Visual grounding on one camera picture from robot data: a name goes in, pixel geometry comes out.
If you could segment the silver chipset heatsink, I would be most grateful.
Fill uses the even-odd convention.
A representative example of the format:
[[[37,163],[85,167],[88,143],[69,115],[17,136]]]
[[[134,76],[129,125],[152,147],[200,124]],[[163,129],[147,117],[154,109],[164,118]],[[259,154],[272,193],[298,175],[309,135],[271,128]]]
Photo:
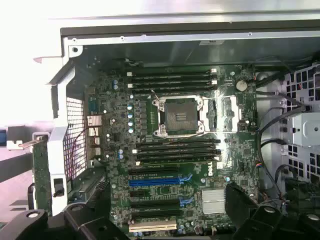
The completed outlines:
[[[225,190],[207,189],[201,191],[202,212],[205,215],[225,212]]]

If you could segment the green motherboard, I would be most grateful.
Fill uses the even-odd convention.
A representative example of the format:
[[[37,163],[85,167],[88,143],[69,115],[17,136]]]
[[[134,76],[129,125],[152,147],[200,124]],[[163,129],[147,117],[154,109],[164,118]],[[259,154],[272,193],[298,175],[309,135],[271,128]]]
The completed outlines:
[[[174,75],[129,77],[127,72],[134,73],[182,73],[211,72],[213,75]],[[161,81],[142,82],[137,84],[164,83],[209,83],[213,87],[166,87],[166,88],[128,88],[134,84],[131,79],[148,78],[182,78],[213,77],[207,81]],[[92,157],[88,144],[88,154],[93,166],[102,165],[106,169],[110,196],[107,201],[110,221],[130,240],[199,239],[216,234],[231,234],[236,230],[230,218],[224,213],[203,214],[202,190],[226,189],[229,183],[236,183],[244,191],[257,195],[257,178],[252,175],[257,163],[256,135],[258,132],[257,98],[255,84],[256,70],[253,65],[204,65],[204,66],[167,66],[141,67],[137,64],[114,69],[101,69],[96,78],[85,89],[87,116],[102,116],[101,155]],[[247,82],[247,90],[240,92],[236,83]],[[236,96],[240,108],[241,120],[237,133],[204,133],[190,137],[161,138],[151,133],[148,120],[151,100],[156,99],[153,93],[134,94],[132,90],[160,89],[197,89],[216,88],[204,92],[157,93],[157,96],[200,95],[205,98],[219,96]],[[140,143],[170,142],[190,139],[219,139],[221,143],[196,142],[168,145],[137,146]],[[134,149],[179,148],[195,146],[215,146],[216,150],[158,151],[133,154]],[[211,157],[186,159],[137,160],[145,156],[168,156],[195,154],[204,152],[221,152]],[[128,170],[157,167],[179,167],[178,172],[129,175]],[[130,187],[129,180],[176,178],[192,174],[190,181],[180,185],[156,185]],[[144,197],[130,197],[130,191],[144,190]],[[164,205],[154,207],[132,208],[131,202],[152,200],[189,199],[194,200],[185,206]],[[132,218],[131,213],[182,210],[182,215],[160,218]],[[129,232],[129,226],[142,222],[176,221],[177,229],[163,231]]]

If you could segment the white expansion slot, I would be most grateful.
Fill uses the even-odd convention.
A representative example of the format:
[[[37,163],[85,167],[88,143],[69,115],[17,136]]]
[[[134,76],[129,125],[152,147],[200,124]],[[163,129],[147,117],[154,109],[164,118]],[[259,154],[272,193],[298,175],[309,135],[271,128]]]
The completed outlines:
[[[139,223],[131,224],[129,226],[130,233],[169,231],[169,230],[176,230],[176,229],[177,229],[177,223],[175,220],[139,222]]]

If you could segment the black RAM slot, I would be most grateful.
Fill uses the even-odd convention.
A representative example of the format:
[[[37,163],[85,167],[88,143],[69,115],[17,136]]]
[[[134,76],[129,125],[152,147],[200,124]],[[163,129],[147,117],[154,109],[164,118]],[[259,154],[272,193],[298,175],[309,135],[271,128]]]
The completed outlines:
[[[210,76],[215,72],[127,72],[127,77],[162,77],[162,76]]]
[[[151,82],[192,82],[192,81],[211,81],[216,80],[216,76],[187,76],[187,77],[166,77],[166,78],[132,78],[132,83],[151,83]]]
[[[137,84],[128,83],[129,89],[146,89],[146,88],[188,88],[188,87],[215,87],[211,82],[187,82],[187,83],[160,83],[160,84]]]
[[[172,151],[195,151],[195,150],[216,150],[214,145],[208,146],[181,146],[181,147],[165,147],[165,148],[150,148],[150,149],[133,149],[131,152],[133,154],[142,154],[147,152],[172,152]]]
[[[208,91],[214,91],[216,88],[175,88],[175,89],[156,89],[154,92],[156,94],[167,94],[167,93],[197,93],[197,92],[208,92]],[[151,94],[151,89],[133,89],[133,94],[137,95],[145,95],[145,94]]]
[[[180,155],[155,155],[155,156],[141,156],[138,157],[139,161],[153,161],[153,160],[173,160],[173,159],[192,159],[202,157],[214,157],[219,156],[221,152],[199,152],[199,153],[187,153]]]
[[[142,142],[137,143],[137,147],[144,147],[144,146],[158,146],[158,145],[172,145],[172,144],[184,144],[184,143],[221,143],[220,139],[214,139],[214,138],[193,138],[193,139],[185,139],[185,140],[177,140],[177,141],[168,141],[168,142]]]

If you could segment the blue expansion slot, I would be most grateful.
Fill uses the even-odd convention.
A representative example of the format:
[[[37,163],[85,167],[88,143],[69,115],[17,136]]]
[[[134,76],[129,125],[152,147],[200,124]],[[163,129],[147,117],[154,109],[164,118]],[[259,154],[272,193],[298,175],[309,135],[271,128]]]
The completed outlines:
[[[149,187],[149,186],[162,186],[162,185],[183,185],[192,179],[192,174],[187,176],[178,176],[172,178],[148,178],[148,179],[135,179],[129,180],[128,185],[134,187]]]

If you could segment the metal socket cover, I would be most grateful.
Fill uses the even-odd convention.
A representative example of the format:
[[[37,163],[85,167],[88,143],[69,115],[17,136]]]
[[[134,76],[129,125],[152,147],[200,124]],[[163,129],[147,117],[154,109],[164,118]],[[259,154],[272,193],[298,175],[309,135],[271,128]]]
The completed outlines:
[[[202,97],[199,129],[204,133],[237,133],[241,110],[235,95]]]

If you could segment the grey metal disk cage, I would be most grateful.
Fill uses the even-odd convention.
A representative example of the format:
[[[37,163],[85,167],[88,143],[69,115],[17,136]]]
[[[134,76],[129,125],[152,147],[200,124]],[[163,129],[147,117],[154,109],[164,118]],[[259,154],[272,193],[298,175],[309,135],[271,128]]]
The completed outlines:
[[[300,178],[320,181],[320,63],[291,74],[284,90],[306,105],[287,120],[288,164]]]

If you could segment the metal rear port block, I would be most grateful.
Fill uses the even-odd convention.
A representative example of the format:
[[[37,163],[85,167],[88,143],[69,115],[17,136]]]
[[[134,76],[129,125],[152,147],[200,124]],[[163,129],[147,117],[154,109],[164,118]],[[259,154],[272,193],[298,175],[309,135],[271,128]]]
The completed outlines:
[[[86,117],[88,127],[88,147],[90,156],[100,156],[102,153],[102,116],[101,115],[88,115]]]

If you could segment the CPU socket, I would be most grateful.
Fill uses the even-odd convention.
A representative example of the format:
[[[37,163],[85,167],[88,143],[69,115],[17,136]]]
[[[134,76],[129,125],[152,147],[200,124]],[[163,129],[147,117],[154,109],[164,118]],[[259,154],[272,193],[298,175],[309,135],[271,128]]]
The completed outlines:
[[[210,130],[208,103],[200,95],[162,96],[149,107],[151,133],[160,138],[188,138]]]

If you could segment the round coin battery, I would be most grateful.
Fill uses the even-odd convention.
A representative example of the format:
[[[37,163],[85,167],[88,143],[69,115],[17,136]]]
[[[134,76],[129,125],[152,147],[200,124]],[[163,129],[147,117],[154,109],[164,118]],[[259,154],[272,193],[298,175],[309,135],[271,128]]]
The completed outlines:
[[[239,80],[236,85],[235,85],[236,89],[240,92],[244,92],[247,90],[248,88],[248,84],[246,81],[244,80]]]

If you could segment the black open PC case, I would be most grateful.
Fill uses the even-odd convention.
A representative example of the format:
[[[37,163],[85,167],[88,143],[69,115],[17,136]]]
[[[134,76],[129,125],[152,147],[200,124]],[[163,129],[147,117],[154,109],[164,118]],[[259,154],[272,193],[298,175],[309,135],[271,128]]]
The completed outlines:
[[[289,218],[320,214],[320,181],[300,178],[288,164],[288,119],[304,113],[306,105],[284,90],[291,74],[320,64],[320,19],[72,27],[61,30],[61,40],[62,66],[50,81],[51,217],[70,205],[86,204],[110,220],[106,168],[94,166],[88,153],[85,90],[99,70],[133,64],[143,68],[254,66],[258,130],[252,175],[257,179],[257,195],[232,183],[256,204],[275,207]],[[235,231],[150,240],[232,240]]]

